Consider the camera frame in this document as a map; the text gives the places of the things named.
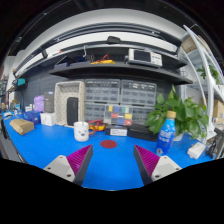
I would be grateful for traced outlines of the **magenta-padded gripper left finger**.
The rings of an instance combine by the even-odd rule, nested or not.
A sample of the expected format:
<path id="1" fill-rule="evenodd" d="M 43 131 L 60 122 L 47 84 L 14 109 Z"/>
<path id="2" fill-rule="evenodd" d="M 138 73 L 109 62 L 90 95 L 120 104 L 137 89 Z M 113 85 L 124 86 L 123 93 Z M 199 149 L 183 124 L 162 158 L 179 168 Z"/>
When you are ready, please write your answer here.
<path id="1" fill-rule="evenodd" d="M 44 170 L 81 186 L 92 156 L 93 145 L 88 145 L 68 156 L 59 155 Z"/>

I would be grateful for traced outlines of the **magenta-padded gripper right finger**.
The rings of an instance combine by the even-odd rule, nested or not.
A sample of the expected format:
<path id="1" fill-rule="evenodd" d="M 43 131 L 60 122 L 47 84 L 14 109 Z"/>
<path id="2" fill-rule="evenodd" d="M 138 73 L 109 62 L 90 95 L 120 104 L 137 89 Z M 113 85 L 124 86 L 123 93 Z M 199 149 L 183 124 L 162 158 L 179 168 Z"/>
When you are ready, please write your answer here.
<path id="1" fill-rule="evenodd" d="M 168 156 L 159 157 L 141 146 L 135 145 L 133 154 L 144 185 L 181 170 L 181 167 Z"/>

